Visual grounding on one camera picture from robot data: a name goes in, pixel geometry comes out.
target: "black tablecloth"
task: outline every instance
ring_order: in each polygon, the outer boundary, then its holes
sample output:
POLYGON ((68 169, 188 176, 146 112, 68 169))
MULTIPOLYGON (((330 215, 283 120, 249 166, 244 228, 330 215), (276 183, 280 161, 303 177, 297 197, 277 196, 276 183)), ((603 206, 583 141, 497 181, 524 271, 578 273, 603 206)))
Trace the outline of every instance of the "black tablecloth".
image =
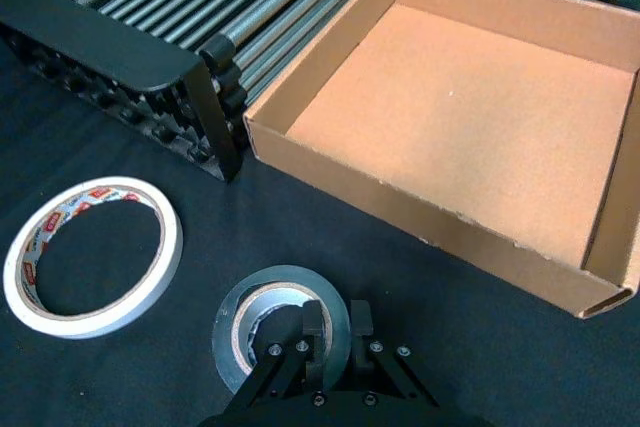
MULTIPOLYGON (((36 333, 2 296, 0 425, 195 425, 221 412, 231 396, 212 356, 217 308, 240 279, 279 263, 369 300, 381 339, 406 342, 464 409, 499 426, 640 425, 640 300, 581 322, 250 152, 225 185, 27 73, 4 46, 0 71, 0 252, 46 200, 105 175, 159 187, 185 239, 157 304, 104 337, 36 333)), ((145 268, 153 217, 114 209, 87 212, 52 242, 38 289, 56 308, 113 300, 145 268)))

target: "duct tape roll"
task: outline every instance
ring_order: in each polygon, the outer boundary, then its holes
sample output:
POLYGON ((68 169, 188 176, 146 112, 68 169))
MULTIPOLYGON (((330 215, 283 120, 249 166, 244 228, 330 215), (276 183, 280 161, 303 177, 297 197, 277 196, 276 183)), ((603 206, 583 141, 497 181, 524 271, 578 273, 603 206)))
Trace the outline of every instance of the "duct tape roll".
POLYGON ((13 313, 28 327, 67 339, 113 332, 142 315, 165 291, 182 255, 182 228, 173 207, 156 187, 130 177, 104 177, 76 185, 43 205, 22 227, 4 264, 4 293, 13 313), (56 315, 36 291, 36 266, 47 244, 79 213, 105 202, 126 200, 152 209, 160 223, 160 244, 144 276, 120 299, 84 314, 56 315))
POLYGON ((344 301, 324 277, 296 265, 276 265, 240 281, 218 309, 213 355, 222 380, 234 394, 256 365, 253 340, 260 323, 281 307, 320 301, 323 317, 324 388, 342 376, 351 352, 351 327, 344 301))

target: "cardboard box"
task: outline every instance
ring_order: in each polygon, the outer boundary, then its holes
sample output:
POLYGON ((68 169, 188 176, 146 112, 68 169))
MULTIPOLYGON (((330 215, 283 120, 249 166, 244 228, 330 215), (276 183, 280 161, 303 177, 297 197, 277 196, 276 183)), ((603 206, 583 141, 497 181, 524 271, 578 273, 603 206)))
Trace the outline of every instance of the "cardboard box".
POLYGON ((245 122, 263 162, 585 318, 640 282, 639 68, 640 15, 597 2, 351 0, 245 122))

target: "white tape roll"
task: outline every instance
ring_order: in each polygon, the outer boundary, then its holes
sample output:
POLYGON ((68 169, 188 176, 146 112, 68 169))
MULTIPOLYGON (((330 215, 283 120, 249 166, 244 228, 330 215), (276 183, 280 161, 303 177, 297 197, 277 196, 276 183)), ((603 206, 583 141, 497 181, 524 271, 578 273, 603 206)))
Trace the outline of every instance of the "white tape roll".
POLYGON ((16 317, 34 330, 68 339, 97 337, 132 322, 151 307, 171 282, 181 255, 180 220, 164 194, 142 180, 104 177, 62 192, 31 216, 7 254, 4 293, 16 317), (52 314, 36 292, 38 259, 62 225, 94 205, 116 200, 140 202, 158 218, 160 245, 149 269, 123 297, 102 309, 72 316, 52 314))

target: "black plastic frame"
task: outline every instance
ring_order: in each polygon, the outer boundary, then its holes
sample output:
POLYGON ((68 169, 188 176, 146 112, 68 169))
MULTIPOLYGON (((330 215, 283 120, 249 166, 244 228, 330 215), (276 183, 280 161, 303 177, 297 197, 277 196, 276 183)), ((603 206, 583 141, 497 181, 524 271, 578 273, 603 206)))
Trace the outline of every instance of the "black plastic frame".
POLYGON ((2 0, 0 35, 31 70, 230 181, 241 166, 204 60, 73 0, 2 0))

